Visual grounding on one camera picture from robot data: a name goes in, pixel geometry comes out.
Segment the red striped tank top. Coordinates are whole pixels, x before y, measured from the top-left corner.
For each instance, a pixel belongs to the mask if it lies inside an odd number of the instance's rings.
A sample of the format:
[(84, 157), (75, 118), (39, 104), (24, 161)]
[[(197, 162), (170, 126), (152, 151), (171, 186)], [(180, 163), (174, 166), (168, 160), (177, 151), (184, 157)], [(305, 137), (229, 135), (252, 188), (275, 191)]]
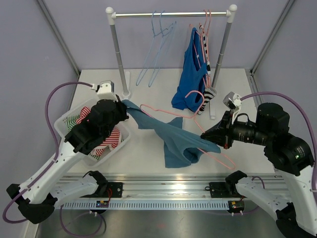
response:
[[(80, 112), (80, 118), (76, 122), (77, 124), (80, 124), (82, 120), (91, 112), (91, 109), (88, 107), (83, 107)], [(102, 155), (105, 150), (108, 148), (110, 151), (114, 150), (120, 143), (122, 142), (122, 134), (121, 131), (117, 128), (117, 126), (114, 127), (112, 130), (110, 136), (106, 138), (101, 145), (95, 147), (92, 151), (96, 155)]]

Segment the green striped tank top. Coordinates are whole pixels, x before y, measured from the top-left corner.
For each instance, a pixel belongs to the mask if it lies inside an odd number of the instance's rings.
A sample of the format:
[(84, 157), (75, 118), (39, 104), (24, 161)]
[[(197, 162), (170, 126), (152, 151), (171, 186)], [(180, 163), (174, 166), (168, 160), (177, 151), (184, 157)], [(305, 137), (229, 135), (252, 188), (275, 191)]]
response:
[[(69, 116), (64, 120), (67, 126), (67, 132), (71, 131), (71, 129), (77, 124), (76, 122), (79, 120), (79, 118), (80, 118), (80, 115), (74, 115), (74, 116)], [(89, 153), (89, 156), (96, 161), (98, 161), (101, 158), (101, 155), (98, 156), (94, 154), (93, 151)]]

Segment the grey-blue tank top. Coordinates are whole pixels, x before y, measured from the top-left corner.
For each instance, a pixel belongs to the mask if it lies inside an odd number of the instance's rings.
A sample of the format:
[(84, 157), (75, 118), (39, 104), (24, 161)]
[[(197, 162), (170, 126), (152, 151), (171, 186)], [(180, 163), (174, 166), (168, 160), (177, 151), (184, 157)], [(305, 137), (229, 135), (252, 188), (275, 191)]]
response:
[(139, 129), (154, 130), (163, 140), (165, 167), (169, 169), (184, 168), (197, 163), (204, 152), (220, 153), (221, 149), (214, 143), (202, 139), (199, 135), (182, 128), (183, 118), (175, 117), (168, 123), (153, 118), (129, 100), (123, 100), (129, 113)]

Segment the light blue hanger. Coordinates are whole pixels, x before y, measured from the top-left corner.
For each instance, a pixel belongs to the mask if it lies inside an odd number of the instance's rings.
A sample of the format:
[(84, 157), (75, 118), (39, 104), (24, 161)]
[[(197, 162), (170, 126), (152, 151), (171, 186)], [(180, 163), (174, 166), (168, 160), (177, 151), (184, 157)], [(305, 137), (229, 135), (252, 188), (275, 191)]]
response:
[(162, 60), (164, 59), (168, 51), (168, 48), (171, 44), (172, 34), (174, 33), (175, 24), (176, 24), (176, 22), (172, 22), (167, 28), (162, 28), (161, 18), (163, 17), (163, 13), (165, 13), (165, 10), (163, 10), (159, 15), (159, 33), (156, 33), (154, 28), (154, 21), (153, 21), (154, 13), (155, 12), (153, 12), (152, 18), (151, 18), (153, 41), (156, 39), (157, 36), (161, 36), (161, 40), (160, 40), (158, 51), (154, 59), (152, 60), (155, 64), (154, 64), (151, 78), (149, 80), (148, 87), (151, 87), (153, 85), (154, 80), (156, 79), (160, 71)]
[(159, 35), (161, 35), (161, 34), (163, 33), (163, 30), (162, 30), (162, 27), (161, 27), (161, 23), (159, 23), (159, 28), (160, 28), (159, 32), (158, 32), (158, 33), (155, 32), (154, 20), (153, 20), (153, 18), (154, 18), (154, 14), (155, 14), (156, 12), (157, 12), (156, 10), (153, 11), (153, 13), (152, 13), (152, 15), (151, 15), (151, 25), (152, 25), (153, 38), (152, 38), (151, 46), (150, 46), (150, 48), (149, 48), (149, 50), (148, 50), (148, 53), (147, 53), (147, 55), (146, 55), (146, 57), (145, 57), (145, 60), (144, 60), (142, 69), (141, 69), (141, 71), (140, 71), (140, 73), (139, 73), (139, 75), (138, 75), (138, 78), (137, 78), (137, 80), (136, 80), (136, 86), (138, 86), (138, 85), (140, 84), (140, 82), (142, 81), (142, 79), (143, 79), (143, 77), (144, 77), (144, 76), (142, 76), (142, 73), (146, 73), (146, 72), (147, 72), (147, 70), (145, 69), (145, 66), (146, 66), (146, 63), (148, 62), (148, 58), (149, 58), (149, 56), (150, 56), (150, 53), (151, 53), (151, 51), (152, 51), (152, 49), (153, 49), (153, 45), (154, 45), (154, 42), (155, 42), (156, 37), (159, 36)]

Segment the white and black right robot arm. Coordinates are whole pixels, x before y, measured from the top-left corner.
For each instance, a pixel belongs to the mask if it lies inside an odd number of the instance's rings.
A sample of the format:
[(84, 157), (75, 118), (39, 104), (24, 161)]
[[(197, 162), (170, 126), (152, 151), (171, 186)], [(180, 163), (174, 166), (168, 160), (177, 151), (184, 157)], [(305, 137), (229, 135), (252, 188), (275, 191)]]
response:
[(238, 121), (226, 111), (221, 121), (201, 138), (229, 149), (234, 141), (261, 145), (276, 173), (283, 177), (291, 200), (269, 193), (242, 171), (225, 179), (229, 196), (246, 197), (265, 210), (287, 238), (317, 236), (317, 204), (312, 185), (314, 159), (307, 142), (289, 133), (290, 116), (276, 103), (258, 106), (256, 121)]

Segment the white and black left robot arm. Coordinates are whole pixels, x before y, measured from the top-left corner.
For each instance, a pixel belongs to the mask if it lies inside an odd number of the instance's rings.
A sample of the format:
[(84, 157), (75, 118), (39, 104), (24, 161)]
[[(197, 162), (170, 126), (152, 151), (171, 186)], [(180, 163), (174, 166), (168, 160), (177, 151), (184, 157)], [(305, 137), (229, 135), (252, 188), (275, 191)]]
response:
[(98, 171), (88, 172), (69, 185), (56, 187), (56, 184), (70, 168), (100, 146), (117, 124), (128, 118), (124, 103), (109, 99), (88, 99), (63, 114), (54, 124), (64, 139), (56, 153), (27, 181), (11, 184), (6, 190), (25, 219), (38, 224), (74, 199), (104, 196), (108, 181)]

